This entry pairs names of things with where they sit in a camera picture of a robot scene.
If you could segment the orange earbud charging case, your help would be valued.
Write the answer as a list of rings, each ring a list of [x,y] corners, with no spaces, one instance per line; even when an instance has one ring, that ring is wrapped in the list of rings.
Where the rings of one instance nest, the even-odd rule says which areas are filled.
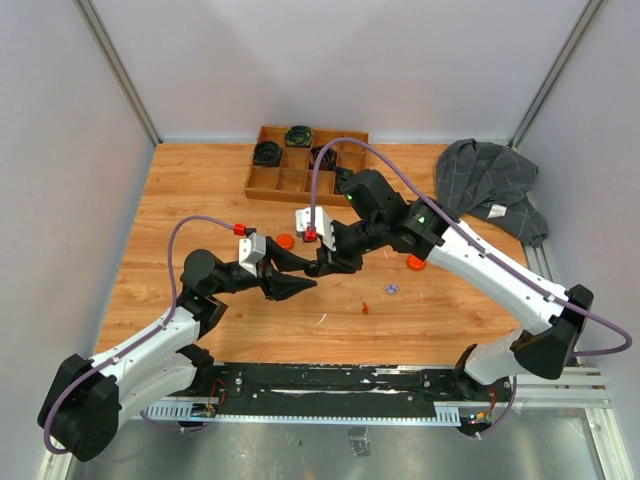
[[[280,234],[276,237],[276,243],[284,250],[291,251],[295,246],[295,239],[290,234]]]

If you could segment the black earbud charging case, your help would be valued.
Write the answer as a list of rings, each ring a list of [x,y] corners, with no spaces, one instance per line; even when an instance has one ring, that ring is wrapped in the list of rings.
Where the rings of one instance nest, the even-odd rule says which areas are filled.
[[[309,276],[309,277],[313,277],[316,278],[320,275],[320,266],[317,262],[309,262],[305,267],[304,267],[304,273]]]

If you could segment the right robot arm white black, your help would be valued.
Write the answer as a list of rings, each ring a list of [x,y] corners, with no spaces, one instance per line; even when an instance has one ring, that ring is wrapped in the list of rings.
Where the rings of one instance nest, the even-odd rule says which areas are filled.
[[[518,328],[489,344],[469,346],[455,366],[453,387],[466,400],[500,378],[529,373],[556,380],[570,361],[593,294],[567,289],[513,261],[480,238],[462,220],[437,213],[422,199],[405,201],[377,171],[366,169],[342,187],[357,222],[344,225],[316,206],[296,212],[296,231],[320,238],[310,277],[352,274],[364,254],[385,246],[408,253],[466,280],[505,308]]]

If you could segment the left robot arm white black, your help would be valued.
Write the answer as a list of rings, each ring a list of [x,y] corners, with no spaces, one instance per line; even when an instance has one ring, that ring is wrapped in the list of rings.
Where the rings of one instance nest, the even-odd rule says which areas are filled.
[[[46,448],[91,460],[149,405],[177,391],[207,393],[214,383],[211,358],[195,343],[227,310],[218,294],[258,288],[269,300],[286,300],[316,286],[298,275],[309,265],[257,233],[240,240],[234,262],[192,251],[172,282],[169,309],[157,320],[106,352],[73,354],[60,364],[37,418]]]

